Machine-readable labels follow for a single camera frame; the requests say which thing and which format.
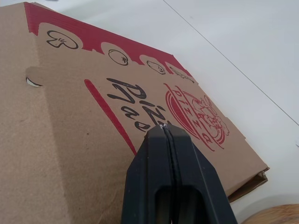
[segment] corrugated cardboard edge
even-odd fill
[[[228,196],[229,202],[234,202],[235,200],[239,199],[240,197],[243,197],[244,195],[250,193],[251,191],[255,190],[256,188],[262,186],[264,183],[268,181],[268,178],[265,174],[265,172],[269,170],[269,168],[266,168],[262,172],[255,175],[253,178],[251,178],[248,182],[246,182],[244,185],[242,185],[238,190],[236,190],[233,194]]]

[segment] white table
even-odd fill
[[[298,1],[36,1],[171,53],[197,79],[271,168],[268,183],[232,203],[238,222],[299,203]]]

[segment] pizza logo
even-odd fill
[[[165,85],[168,88],[165,96],[167,106],[178,123],[210,150],[223,149],[221,144],[229,130],[213,109],[211,100],[207,96],[197,99],[177,86],[171,89]]]

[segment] wooden object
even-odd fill
[[[299,204],[285,204],[263,210],[243,224],[299,224]]]

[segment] brown cardboard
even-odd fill
[[[119,223],[126,170],[159,123],[185,128],[231,200],[266,182],[173,56],[29,3],[0,8],[0,30],[1,223]]]

